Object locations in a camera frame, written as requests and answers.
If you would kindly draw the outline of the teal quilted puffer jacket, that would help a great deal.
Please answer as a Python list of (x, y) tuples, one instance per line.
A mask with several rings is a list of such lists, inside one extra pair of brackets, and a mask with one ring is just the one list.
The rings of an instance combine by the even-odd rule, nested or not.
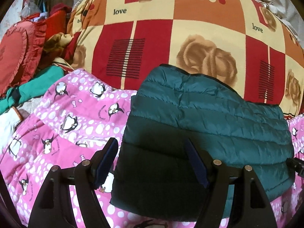
[(245, 101), (212, 77), (161, 65), (131, 98), (111, 204), (140, 216), (195, 221), (207, 194), (186, 141), (228, 166), (252, 166), (270, 201), (294, 182), (285, 163), (294, 147), (279, 106)]

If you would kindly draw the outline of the red clothes pile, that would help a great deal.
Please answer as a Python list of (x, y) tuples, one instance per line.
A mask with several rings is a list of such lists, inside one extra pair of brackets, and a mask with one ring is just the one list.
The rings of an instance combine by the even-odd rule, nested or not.
[(44, 26), (44, 44), (40, 65), (50, 64), (56, 57), (61, 57), (66, 47), (72, 42), (73, 36), (67, 33), (67, 14), (72, 8), (64, 4), (56, 5), (46, 15), (34, 13), (27, 17), (38, 26)]

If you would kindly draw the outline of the teal green folded garment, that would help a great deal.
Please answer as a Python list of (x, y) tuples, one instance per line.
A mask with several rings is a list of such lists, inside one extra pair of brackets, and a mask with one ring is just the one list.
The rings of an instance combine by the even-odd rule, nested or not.
[(27, 102), (31, 98), (43, 96), (45, 92), (63, 76), (63, 69), (53, 65), (38, 72), (37, 75), (27, 83), (9, 88), (5, 98), (1, 98), (1, 114), (11, 107), (17, 107)]

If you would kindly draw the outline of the red ruffled heart pillow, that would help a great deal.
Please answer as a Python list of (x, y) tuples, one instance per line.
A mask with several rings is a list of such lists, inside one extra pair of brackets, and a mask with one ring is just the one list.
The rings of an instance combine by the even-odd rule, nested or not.
[(47, 26), (21, 21), (11, 26), (1, 41), (1, 97), (8, 89), (27, 83), (41, 59)]

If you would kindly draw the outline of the red cream rose blanket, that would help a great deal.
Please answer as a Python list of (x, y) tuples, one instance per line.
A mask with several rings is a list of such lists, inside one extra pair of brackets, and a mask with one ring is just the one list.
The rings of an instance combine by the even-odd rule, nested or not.
[(247, 101), (303, 103), (303, 50), (255, 0), (83, 0), (72, 11), (73, 63), (117, 89), (169, 64), (232, 87)]

